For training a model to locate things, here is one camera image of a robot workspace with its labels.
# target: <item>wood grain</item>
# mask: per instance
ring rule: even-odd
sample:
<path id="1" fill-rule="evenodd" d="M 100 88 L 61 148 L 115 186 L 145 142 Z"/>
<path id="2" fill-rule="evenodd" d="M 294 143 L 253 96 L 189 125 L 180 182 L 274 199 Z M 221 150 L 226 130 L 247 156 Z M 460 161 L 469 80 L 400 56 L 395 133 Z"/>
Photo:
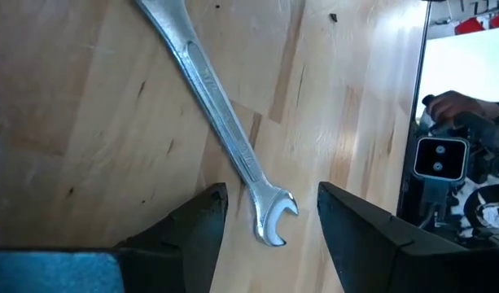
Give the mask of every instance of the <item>wood grain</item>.
<path id="1" fill-rule="evenodd" d="M 224 181 L 212 292 L 341 291 L 317 184 L 395 211 L 427 4 L 187 6 L 263 169 L 300 206 L 278 227 L 288 244 L 255 240 L 245 186 L 132 1 L 0 0 L 0 245 L 111 246 Z"/>

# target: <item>person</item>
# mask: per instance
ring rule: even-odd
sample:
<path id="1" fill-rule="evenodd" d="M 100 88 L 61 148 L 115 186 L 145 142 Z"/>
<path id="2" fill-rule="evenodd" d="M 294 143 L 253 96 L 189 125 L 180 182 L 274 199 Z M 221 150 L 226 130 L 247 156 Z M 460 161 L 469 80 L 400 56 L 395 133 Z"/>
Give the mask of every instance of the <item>person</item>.
<path id="1" fill-rule="evenodd" d="M 499 116 L 499 102 L 487 102 L 454 90 L 435 96 L 427 105 L 427 112 L 436 123 L 451 123 L 460 112 L 474 112 L 489 119 Z"/>

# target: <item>chrome wrench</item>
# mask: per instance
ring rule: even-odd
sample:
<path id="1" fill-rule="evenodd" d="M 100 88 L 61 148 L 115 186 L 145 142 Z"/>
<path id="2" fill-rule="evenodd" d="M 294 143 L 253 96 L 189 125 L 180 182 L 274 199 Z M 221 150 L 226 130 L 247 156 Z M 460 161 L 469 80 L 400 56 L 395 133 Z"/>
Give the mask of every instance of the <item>chrome wrench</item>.
<path id="1" fill-rule="evenodd" d="M 256 210 L 255 235 L 263 243 L 283 246 L 276 226 L 284 210 L 298 215 L 289 190 L 269 183 L 234 114 L 217 75 L 197 38 L 184 0 L 136 0 L 173 52 L 212 127 L 245 182 Z"/>

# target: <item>open-end wrench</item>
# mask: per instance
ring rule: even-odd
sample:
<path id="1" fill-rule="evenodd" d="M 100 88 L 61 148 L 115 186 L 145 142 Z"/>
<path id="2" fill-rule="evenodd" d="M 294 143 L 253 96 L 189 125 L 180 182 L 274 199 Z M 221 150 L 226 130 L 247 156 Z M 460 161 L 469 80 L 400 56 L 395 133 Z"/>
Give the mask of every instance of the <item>open-end wrench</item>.
<path id="1" fill-rule="evenodd" d="M 212 127 L 246 183 L 255 204 L 256 237 L 269 246 L 285 245 L 285 241 L 277 234 L 276 226 L 284 210 L 298 215 L 296 201 L 289 190 L 272 185 L 265 177 L 230 101 L 200 45 L 187 15 L 184 0 L 136 1 L 168 43 Z"/>

